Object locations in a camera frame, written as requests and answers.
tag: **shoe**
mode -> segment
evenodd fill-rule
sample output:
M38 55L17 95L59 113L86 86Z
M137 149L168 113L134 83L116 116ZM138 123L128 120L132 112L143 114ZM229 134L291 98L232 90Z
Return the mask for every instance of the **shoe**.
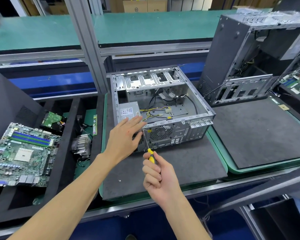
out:
M129 234L127 237L126 237L126 240L137 240L136 237L132 234Z

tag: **hand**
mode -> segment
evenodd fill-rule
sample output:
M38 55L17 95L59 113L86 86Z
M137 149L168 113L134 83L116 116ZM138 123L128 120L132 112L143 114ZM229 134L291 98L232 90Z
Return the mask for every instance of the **hand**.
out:
M139 131L146 122L141 122L142 116L135 116L131 120L122 120L111 131L104 155L116 164L128 157L138 147L142 132L138 132L132 140L134 133Z
M171 202L176 201L180 197L184 197L184 195L173 166L156 152L153 152L153 155L158 165L148 160L150 157L149 152L143 155L146 159L143 161L144 166L142 168L145 174L143 186L151 198L166 211Z

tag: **cooling fan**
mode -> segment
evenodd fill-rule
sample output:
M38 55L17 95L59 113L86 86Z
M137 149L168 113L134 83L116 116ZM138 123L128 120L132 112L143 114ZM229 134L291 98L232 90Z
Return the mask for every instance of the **cooling fan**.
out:
M162 125L152 130L150 133L151 141L162 141L169 139L173 133L173 128L169 125Z

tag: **forearm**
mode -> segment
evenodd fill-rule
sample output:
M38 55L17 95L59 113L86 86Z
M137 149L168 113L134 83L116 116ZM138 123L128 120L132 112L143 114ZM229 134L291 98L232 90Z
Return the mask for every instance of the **forearm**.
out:
M163 210L178 240L211 240L183 194Z
M9 240L69 239L101 182L114 167L112 161L99 154L75 181L40 209Z

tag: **yellow screwdriver handle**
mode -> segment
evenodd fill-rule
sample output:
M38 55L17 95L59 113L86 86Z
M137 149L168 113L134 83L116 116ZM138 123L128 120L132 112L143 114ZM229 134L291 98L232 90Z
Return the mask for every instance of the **yellow screwdriver handle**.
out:
M152 163L154 163L154 164L156 164L156 159L153 156L153 151L150 148L148 148L148 152L150 152L149 161L152 162Z

